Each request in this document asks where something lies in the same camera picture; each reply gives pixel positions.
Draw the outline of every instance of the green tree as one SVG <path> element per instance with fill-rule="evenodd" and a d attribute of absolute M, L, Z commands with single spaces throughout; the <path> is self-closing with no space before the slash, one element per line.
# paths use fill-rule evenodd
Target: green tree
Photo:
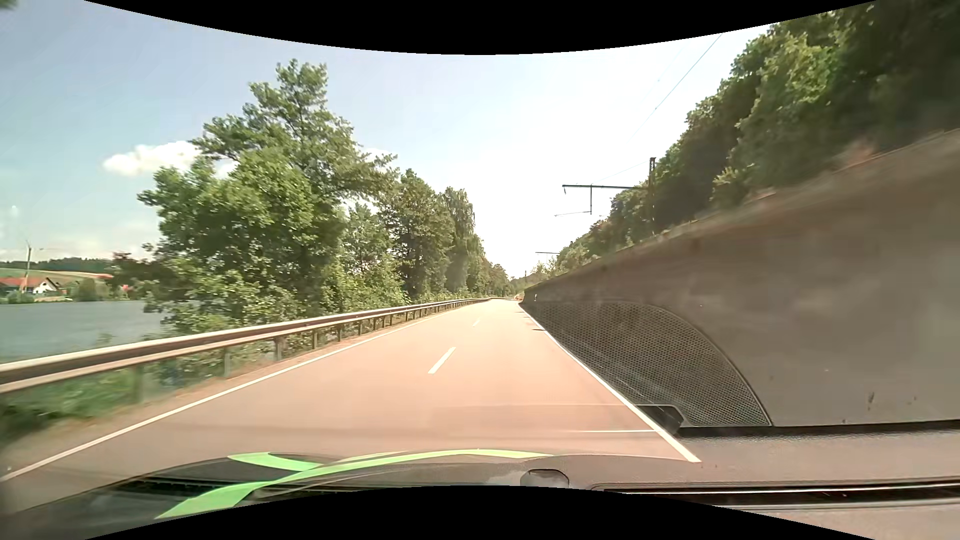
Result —
<path fill-rule="evenodd" d="M 960 127 L 958 27 L 954 0 L 867 2 L 773 25 L 687 115 L 649 185 L 616 195 L 556 270 L 813 178 L 851 149 L 867 155 Z"/>
<path fill-rule="evenodd" d="M 323 65 L 290 61 L 276 77 L 250 86 L 242 115 L 204 124 L 190 170 L 162 169 L 139 195 L 161 218 L 155 260 L 168 272 L 151 305 L 178 331 L 342 310 L 342 202 L 376 198 L 396 177 L 392 156 L 370 159 L 327 109 Z M 217 160 L 238 162 L 228 179 Z"/>
<path fill-rule="evenodd" d="M 443 199 L 407 169 L 384 202 L 383 219 L 394 242 L 404 291 L 412 300 L 444 291 L 454 223 Z"/>
<path fill-rule="evenodd" d="M 473 230 L 476 218 L 467 191 L 448 187 L 441 198 L 453 220 L 453 238 L 447 251 L 449 264 L 446 267 L 445 287 L 450 292 L 458 292 L 468 288 L 471 260 L 474 262 L 475 271 L 479 271 L 476 268 L 477 259 L 481 256 L 482 248 L 480 238 Z M 474 275 L 474 287 L 476 280 L 477 277 Z"/>
<path fill-rule="evenodd" d="M 490 268 L 490 288 L 486 292 L 495 296 L 511 296 L 514 294 L 510 277 L 507 276 L 507 271 L 503 269 L 503 266 L 495 264 Z"/>
<path fill-rule="evenodd" d="M 77 302 L 97 302 L 101 300 L 100 293 L 97 290 L 97 282 L 93 278 L 83 278 L 73 299 Z"/>
<path fill-rule="evenodd" d="M 34 295 L 15 290 L 7 295 L 7 304 L 32 304 Z"/>
<path fill-rule="evenodd" d="M 390 236 L 366 205 L 350 209 L 344 235 L 343 311 L 402 306 L 409 302 L 390 254 Z"/>

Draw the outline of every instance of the grass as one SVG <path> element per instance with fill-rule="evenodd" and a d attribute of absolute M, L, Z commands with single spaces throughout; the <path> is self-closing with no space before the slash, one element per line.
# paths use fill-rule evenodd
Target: grass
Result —
<path fill-rule="evenodd" d="M 0 278 L 22 278 L 24 273 L 23 268 L 0 268 Z M 55 282 L 75 282 L 82 278 L 94 278 L 97 281 L 102 281 L 101 278 L 96 278 L 95 274 L 87 274 L 86 272 L 54 272 L 52 270 L 35 270 L 30 269 L 30 275 L 42 276 L 44 278 L 50 278 Z"/>

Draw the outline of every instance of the water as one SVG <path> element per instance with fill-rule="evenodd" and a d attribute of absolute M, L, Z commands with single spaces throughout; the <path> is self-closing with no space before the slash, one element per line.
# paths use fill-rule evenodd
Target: water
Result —
<path fill-rule="evenodd" d="M 143 302 L 55 302 L 0 306 L 0 362 L 140 341 L 161 330 Z"/>

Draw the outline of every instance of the cloud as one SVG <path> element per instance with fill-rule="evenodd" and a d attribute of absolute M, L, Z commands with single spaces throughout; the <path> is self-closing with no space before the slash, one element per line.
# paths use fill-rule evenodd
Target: cloud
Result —
<path fill-rule="evenodd" d="M 237 165 L 240 163 L 234 160 L 223 160 L 217 163 L 217 166 L 214 169 L 213 176 L 217 178 L 226 178 L 228 174 L 233 172 L 233 169 L 237 168 Z"/>
<path fill-rule="evenodd" d="M 132 152 L 110 156 L 103 165 L 111 173 L 137 176 L 154 173 L 165 166 L 186 170 L 199 155 L 200 150 L 185 140 L 159 146 L 138 144 Z"/>

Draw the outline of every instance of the metal guardrail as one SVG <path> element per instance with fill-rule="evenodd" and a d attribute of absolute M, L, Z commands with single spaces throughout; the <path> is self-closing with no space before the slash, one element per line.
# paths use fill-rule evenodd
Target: metal guardrail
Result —
<path fill-rule="evenodd" d="M 312 331 L 313 349 L 319 349 L 319 330 L 321 329 L 334 327 L 337 332 L 337 341 L 340 341 L 343 339 L 344 328 L 347 326 L 356 325 L 357 335 L 360 335 L 363 333 L 363 323 L 366 321 L 372 321 L 372 329 L 375 331 L 377 321 L 380 321 L 380 328 L 382 329 L 388 326 L 388 323 L 389 326 L 392 326 L 395 323 L 394 318 L 398 315 L 403 315 L 403 320 L 406 322 L 422 317 L 431 311 L 436 313 L 467 304 L 486 302 L 490 299 L 472 298 L 432 302 L 416 306 L 385 307 L 285 323 L 153 339 L 127 345 L 8 362 L 0 364 L 0 394 L 133 367 L 134 386 L 137 388 L 134 393 L 139 401 L 142 399 L 143 367 L 151 362 L 224 349 L 224 375 L 228 376 L 230 371 L 229 347 L 235 345 L 272 340 L 274 341 L 274 361 L 280 361 L 283 359 L 286 337 L 291 334 Z"/>

